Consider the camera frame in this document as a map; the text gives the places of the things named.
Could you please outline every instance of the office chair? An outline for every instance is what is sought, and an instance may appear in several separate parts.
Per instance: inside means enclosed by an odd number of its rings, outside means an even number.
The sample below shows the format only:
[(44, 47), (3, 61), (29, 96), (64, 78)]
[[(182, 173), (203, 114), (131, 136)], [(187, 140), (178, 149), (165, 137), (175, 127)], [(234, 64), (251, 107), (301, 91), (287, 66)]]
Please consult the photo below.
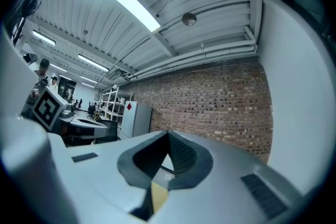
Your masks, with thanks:
[(118, 134), (117, 134), (118, 123), (117, 122), (108, 121), (108, 120), (96, 120), (96, 121), (98, 123), (105, 124), (110, 130), (110, 133), (108, 136), (97, 138), (96, 144), (114, 142), (118, 140)]

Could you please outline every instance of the ceiling light fixture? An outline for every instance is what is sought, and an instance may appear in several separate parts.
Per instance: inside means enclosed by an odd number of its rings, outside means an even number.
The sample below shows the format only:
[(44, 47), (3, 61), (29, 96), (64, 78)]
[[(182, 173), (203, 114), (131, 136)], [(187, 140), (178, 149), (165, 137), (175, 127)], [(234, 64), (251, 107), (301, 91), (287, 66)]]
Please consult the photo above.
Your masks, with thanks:
[(142, 6), (138, 0), (116, 0), (126, 9), (128, 9), (150, 32), (158, 29), (160, 24), (156, 19), (148, 12), (147, 9)]
[(84, 85), (86, 85), (86, 86), (89, 86), (89, 87), (91, 87), (91, 88), (94, 88), (94, 86), (91, 86), (91, 85), (85, 84), (85, 83), (83, 83), (83, 82), (82, 82), (82, 84), (84, 84)]
[(91, 79), (87, 79), (86, 77), (83, 77), (83, 76), (80, 76), (82, 79), (86, 79), (86, 80), (88, 80), (88, 81), (91, 81), (91, 82), (93, 82), (93, 83), (98, 83), (98, 82), (96, 82), (96, 81), (94, 81), (94, 80), (91, 80)]
[(65, 77), (65, 76), (62, 76), (62, 75), (59, 75), (59, 76), (62, 77), (62, 78), (65, 78), (67, 80), (72, 80), (72, 79), (69, 79), (68, 77)]
[(60, 67), (57, 67), (57, 66), (53, 65), (52, 63), (51, 63), (50, 65), (53, 66), (53, 67), (56, 67), (56, 68), (58, 68), (58, 69), (60, 69), (60, 70), (62, 70), (62, 71), (64, 71), (64, 72), (67, 72), (65, 69), (60, 68)]
[(46, 37), (45, 35), (42, 35), (41, 33), (33, 30), (33, 35), (44, 40), (45, 42), (48, 42), (49, 44), (52, 44), (53, 46), (56, 46), (56, 42), (48, 37)]
[(109, 72), (109, 69), (107, 69), (106, 67), (101, 66), (100, 64), (98, 64), (98, 63), (96, 63), (96, 62), (94, 62), (94, 61), (91, 61), (89, 58), (86, 58), (85, 56), (83, 56), (83, 55), (81, 55), (81, 54), (78, 55), (78, 58), (81, 59), (81, 60), (83, 60), (83, 61), (85, 61), (85, 62), (88, 62), (88, 63), (92, 64), (92, 65), (95, 66), (95, 67), (100, 68), (100, 69), (103, 70), (104, 72)]

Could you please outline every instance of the white refrigerator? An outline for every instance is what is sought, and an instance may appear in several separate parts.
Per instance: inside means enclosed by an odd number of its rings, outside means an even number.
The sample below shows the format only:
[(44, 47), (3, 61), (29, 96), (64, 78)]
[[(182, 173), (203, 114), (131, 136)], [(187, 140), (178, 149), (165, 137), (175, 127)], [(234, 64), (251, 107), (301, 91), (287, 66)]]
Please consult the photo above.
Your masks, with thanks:
[(149, 133), (151, 117), (152, 108), (150, 106), (127, 101), (121, 123), (121, 133), (128, 138)]

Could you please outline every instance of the brick wall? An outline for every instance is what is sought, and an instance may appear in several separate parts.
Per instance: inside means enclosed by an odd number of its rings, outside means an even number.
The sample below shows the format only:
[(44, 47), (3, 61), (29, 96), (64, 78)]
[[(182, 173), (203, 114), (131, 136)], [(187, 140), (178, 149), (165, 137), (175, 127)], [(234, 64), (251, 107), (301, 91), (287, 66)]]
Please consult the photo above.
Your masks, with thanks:
[(271, 97), (258, 58), (199, 66), (123, 87), (153, 107), (151, 131), (181, 130), (237, 145), (268, 160)]

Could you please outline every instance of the corrugated metal ceiling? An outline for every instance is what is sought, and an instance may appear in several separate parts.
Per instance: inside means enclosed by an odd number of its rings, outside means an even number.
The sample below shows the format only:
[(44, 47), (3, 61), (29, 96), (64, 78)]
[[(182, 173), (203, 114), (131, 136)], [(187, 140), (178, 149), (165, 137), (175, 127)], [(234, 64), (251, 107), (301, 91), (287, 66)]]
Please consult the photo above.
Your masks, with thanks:
[[(245, 34), (244, 26), (250, 25), (250, 0), (139, 1), (156, 16), (161, 25), (160, 35), (177, 55), (199, 49), (202, 42), (225, 42), (229, 37), (240, 40)], [(182, 15), (187, 12), (193, 12), (197, 16), (197, 23), (192, 27), (185, 26), (181, 21)], [(43, 27), (45, 22), (49, 29)], [(115, 0), (43, 0), (35, 18), (29, 18), (25, 28), (26, 33), (31, 33), (33, 29), (40, 30), (57, 44), (52, 48), (37, 40), (29, 40), (28, 43), (34, 42), (41, 46), (42, 52), (49, 51), (51, 58), (62, 67), (75, 70), (76, 73), (85, 73), (94, 79), (100, 78), (98, 74), (103, 73), (79, 60), (78, 54), (111, 69), (109, 75), (119, 68), (108, 59), (113, 58), (117, 63), (126, 65), (131, 72), (136, 72), (171, 58), (162, 49), (163, 45), (153, 38), (153, 33)], [(53, 29), (61, 30), (95, 50), (87, 51), (68, 38), (55, 35)], [(111, 58), (103, 59), (95, 51)], [(103, 78), (101, 82), (101, 87), (115, 83), (107, 78)]]

